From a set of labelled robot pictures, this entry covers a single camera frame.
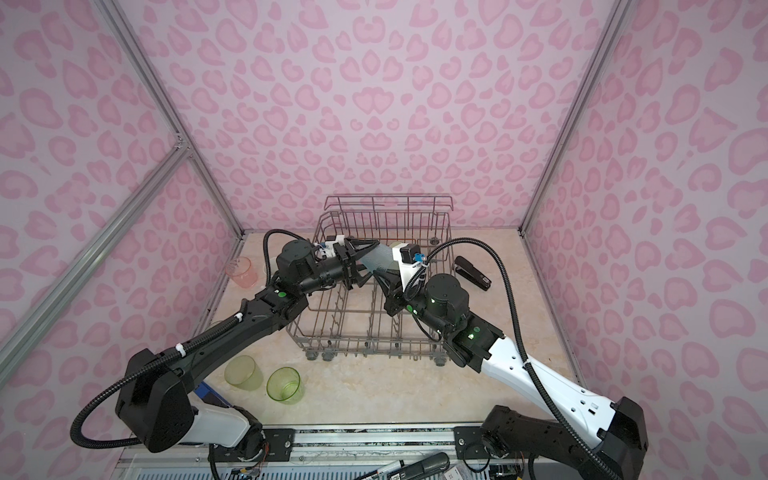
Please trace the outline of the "green transparent glass cup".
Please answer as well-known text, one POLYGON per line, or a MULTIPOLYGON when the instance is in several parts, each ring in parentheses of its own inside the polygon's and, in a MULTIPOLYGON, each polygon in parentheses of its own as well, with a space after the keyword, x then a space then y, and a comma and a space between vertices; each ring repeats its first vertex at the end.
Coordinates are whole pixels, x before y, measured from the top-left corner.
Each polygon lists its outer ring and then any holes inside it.
POLYGON ((293 405, 303 398, 304 382, 295 368, 281 367, 268 378, 266 392, 273 401, 293 405))

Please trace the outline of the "teal plastic cup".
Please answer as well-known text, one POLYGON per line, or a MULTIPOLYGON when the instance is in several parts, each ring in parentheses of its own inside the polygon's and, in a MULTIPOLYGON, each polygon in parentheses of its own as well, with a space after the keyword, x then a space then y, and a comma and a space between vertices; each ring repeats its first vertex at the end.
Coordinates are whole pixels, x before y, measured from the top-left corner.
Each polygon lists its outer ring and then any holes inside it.
POLYGON ((386 244, 379 244, 366 253, 360 262, 369 272, 377 270, 399 270, 398 261, 394 258, 393 249, 386 244))

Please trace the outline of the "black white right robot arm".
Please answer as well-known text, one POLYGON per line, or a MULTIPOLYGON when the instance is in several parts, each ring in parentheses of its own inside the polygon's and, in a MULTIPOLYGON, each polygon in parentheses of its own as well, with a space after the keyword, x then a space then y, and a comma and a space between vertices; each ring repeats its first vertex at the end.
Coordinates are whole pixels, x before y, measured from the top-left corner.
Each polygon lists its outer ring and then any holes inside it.
POLYGON ((636 479, 649 441, 642 407, 582 387, 530 356, 521 333, 505 335, 470 308, 450 274, 429 275, 438 255, 416 245, 377 246, 362 263, 385 292, 389 313, 406 310, 435 331, 451 361, 493 378, 551 414, 529 417, 497 405, 484 420, 481 443, 491 458, 521 453, 574 469, 583 479, 636 479))

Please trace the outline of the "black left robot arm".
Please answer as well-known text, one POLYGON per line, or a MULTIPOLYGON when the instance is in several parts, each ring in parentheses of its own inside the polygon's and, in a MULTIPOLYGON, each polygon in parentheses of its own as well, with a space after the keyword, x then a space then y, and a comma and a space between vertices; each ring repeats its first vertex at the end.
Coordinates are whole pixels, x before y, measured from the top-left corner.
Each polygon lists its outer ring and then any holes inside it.
POLYGON ((263 456, 262 424, 246 409, 216 406, 196 397, 199 385, 217 368, 256 341, 292 323, 317 291, 337 285, 362 286, 362 259, 377 240, 342 237, 315 244, 291 233, 274 261, 268 261, 266 285, 219 324, 159 353, 143 349, 129 360, 122 379, 107 387, 75 416, 72 442, 91 450, 142 445, 152 453, 178 444, 208 444, 229 449, 242 460, 263 456), (86 436, 87 418, 109 397, 129 428, 129 438, 97 440, 86 436))

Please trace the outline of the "black stapler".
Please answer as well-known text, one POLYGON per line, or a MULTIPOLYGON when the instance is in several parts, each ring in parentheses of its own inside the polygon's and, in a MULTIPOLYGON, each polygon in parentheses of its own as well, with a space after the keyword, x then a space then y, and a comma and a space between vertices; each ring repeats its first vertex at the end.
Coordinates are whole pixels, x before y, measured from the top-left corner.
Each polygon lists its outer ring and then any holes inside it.
POLYGON ((488 291, 491 288, 492 281, 461 255, 455 257, 454 271, 456 274, 483 291, 488 291))

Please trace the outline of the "transparent pink cup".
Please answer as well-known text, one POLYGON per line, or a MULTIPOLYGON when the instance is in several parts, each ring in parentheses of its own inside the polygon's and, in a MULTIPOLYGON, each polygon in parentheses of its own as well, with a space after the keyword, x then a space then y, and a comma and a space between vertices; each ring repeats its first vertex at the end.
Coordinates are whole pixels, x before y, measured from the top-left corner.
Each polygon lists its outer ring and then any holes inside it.
POLYGON ((258 272, 253 262, 244 256, 230 260, 225 266, 225 273, 238 287, 249 289, 258 282, 258 272))

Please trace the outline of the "light green textured cup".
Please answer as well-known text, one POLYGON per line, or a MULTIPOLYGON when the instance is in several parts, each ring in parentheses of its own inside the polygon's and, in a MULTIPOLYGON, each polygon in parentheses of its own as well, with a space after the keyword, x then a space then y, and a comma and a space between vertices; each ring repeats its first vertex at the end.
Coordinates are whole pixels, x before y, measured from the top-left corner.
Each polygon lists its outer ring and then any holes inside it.
POLYGON ((263 373, 252 357, 240 355, 227 363, 224 379, 232 387, 255 391, 263 383, 263 373))

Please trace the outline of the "blue black small box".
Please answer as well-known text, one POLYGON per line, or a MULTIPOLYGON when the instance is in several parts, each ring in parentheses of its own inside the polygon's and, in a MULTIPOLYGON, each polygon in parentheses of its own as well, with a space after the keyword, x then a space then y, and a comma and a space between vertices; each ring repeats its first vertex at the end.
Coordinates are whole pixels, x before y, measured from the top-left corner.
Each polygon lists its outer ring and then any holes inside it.
POLYGON ((221 408, 231 408, 232 404, 228 402, 221 394, 213 389, 206 382, 201 382, 194 390, 197 397, 204 403, 221 408))

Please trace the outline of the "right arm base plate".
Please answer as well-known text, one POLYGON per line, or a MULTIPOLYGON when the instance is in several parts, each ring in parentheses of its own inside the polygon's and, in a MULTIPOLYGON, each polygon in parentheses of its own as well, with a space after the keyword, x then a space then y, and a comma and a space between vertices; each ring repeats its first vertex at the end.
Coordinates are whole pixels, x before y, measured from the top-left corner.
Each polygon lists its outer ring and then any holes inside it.
POLYGON ((485 462, 494 459, 489 449, 489 433, 480 426, 456 426, 452 429, 455 453, 459 460, 485 462))

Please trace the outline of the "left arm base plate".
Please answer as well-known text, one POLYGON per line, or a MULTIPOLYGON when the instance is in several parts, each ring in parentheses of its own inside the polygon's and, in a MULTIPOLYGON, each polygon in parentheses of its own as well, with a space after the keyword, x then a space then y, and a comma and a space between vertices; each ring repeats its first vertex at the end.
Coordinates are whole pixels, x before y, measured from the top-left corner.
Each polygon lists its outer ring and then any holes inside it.
POLYGON ((212 458, 215 462, 228 463, 288 462, 295 436, 295 429, 266 428, 256 434, 248 434, 235 447, 215 445, 212 458))

